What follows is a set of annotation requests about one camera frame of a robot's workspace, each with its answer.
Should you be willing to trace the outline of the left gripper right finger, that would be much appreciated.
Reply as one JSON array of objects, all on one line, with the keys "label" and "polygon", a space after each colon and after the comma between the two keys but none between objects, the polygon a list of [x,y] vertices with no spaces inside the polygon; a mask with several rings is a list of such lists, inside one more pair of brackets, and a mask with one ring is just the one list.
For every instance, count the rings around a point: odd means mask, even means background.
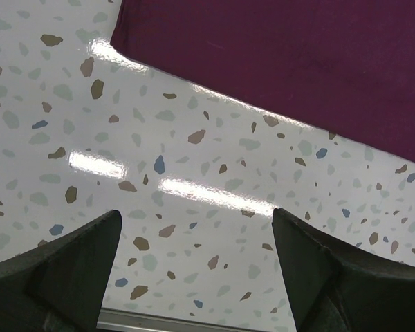
[{"label": "left gripper right finger", "polygon": [[361,250],[290,212],[273,234],[298,331],[415,331],[415,267]]}]

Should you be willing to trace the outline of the purple cloth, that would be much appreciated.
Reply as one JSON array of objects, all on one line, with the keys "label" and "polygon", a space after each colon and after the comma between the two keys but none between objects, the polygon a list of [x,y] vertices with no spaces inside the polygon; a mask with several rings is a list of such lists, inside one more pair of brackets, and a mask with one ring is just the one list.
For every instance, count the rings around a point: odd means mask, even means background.
[{"label": "purple cloth", "polygon": [[415,0],[123,1],[111,45],[415,162]]}]

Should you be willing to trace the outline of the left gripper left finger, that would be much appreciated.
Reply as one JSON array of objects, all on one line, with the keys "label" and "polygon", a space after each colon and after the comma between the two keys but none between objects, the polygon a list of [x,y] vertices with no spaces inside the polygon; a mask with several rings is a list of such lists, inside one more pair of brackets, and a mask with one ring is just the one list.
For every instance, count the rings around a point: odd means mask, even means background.
[{"label": "left gripper left finger", "polygon": [[122,229],[111,210],[0,262],[0,331],[95,331]]}]

